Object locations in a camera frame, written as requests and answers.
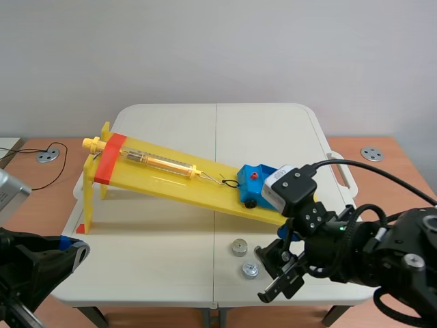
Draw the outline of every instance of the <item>white table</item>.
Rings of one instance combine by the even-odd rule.
[[[11,155],[11,152],[7,149],[18,150],[24,144],[20,138],[0,138],[0,169],[4,169],[15,155]]]
[[[300,105],[135,105],[118,115],[112,130],[236,167],[301,166],[331,156],[314,114]],[[356,194],[349,171],[344,175]],[[328,210],[340,212],[353,204],[331,168],[323,167],[315,179],[316,195]],[[79,199],[80,181],[74,191]],[[250,250],[265,247],[276,238],[277,227],[119,189],[108,198],[95,201],[90,235],[75,234],[82,220],[80,201],[64,230],[91,246],[89,259],[53,292],[79,309],[345,305],[337,308],[336,317],[372,295],[364,286],[306,277],[293,299],[281,295],[262,303],[257,292],[269,285],[270,276],[262,269],[254,280],[243,278],[241,264],[254,260],[253,252],[237,258],[229,246],[243,238]],[[292,248],[294,253],[301,250],[301,243]]]

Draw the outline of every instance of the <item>gray device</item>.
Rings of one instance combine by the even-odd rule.
[[[31,188],[0,169],[0,226],[2,226],[29,197]]]

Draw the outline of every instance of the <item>yellow stand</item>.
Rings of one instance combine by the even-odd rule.
[[[102,129],[101,140],[108,141],[112,134],[109,131],[109,122],[106,122]],[[206,172],[216,180],[221,180],[221,175],[226,179],[237,180],[239,169],[235,167],[129,137],[126,138],[123,146],[196,165],[197,169]],[[94,159],[92,154],[89,155],[83,167],[83,210],[86,234],[89,234],[92,223],[92,184],[100,163],[100,157],[97,156]],[[122,156],[119,156],[115,162],[109,185],[177,200],[239,217],[272,223],[278,226],[285,222],[285,217],[275,210],[260,207],[246,208],[240,202],[239,190],[236,188],[219,185],[214,181],[198,176],[188,178],[153,167],[146,167],[126,160]],[[107,186],[101,184],[100,198],[102,200],[106,192]]]

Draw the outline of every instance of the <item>small metal disk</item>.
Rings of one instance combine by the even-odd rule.
[[[376,147],[364,147],[361,150],[361,154],[365,159],[368,159],[372,162],[380,162],[384,159],[383,153]]]
[[[247,243],[244,239],[236,239],[231,245],[232,253],[235,256],[244,256],[247,253]]]
[[[36,155],[36,160],[39,163],[48,163],[53,161],[54,159],[57,159],[59,156],[59,149],[57,148],[49,148],[46,152],[39,152]]]
[[[255,279],[258,275],[258,264],[255,262],[245,262],[241,269],[246,279]]]

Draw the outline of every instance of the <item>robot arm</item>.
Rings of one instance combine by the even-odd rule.
[[[0,225],[29,194],[29,187],[0,169]],[[10,327],[43,327],[32,312],[88,254],[88,244],[78,239],[0,228],[0,320]]]
[[[288,219],[279,228],[282,238],[265,248],[255,249],[255,254],[274,279],[264,293],[258,294],[261,301],[269,303],[281,292],[288,299],[292,298],[304,284],[302,277],[309,274],[334,282],[379,286],[373,299],[384,314],[415,327],[435,327],[437,208],[414,208],[386,217],[381,208],[372,204],[357,209],[349,205],[337,215],[327,211],[321,202],[313,201],[317,185],[311,177],[318,165],[306,165],[301,169],[285,166],[265,182],[263,196]],[[391,180],[401,181],[369,167]],[[432,206],[437,205],[435,200],[404,181],[401,185]],[[379,221],[357,222],[366,210],[376,212]],[[290,252],[293,234],[305,243],[305,250],[300,255]],[[387,307],[380,300],[384,294],[412,307],[421,318],[406,316]]]

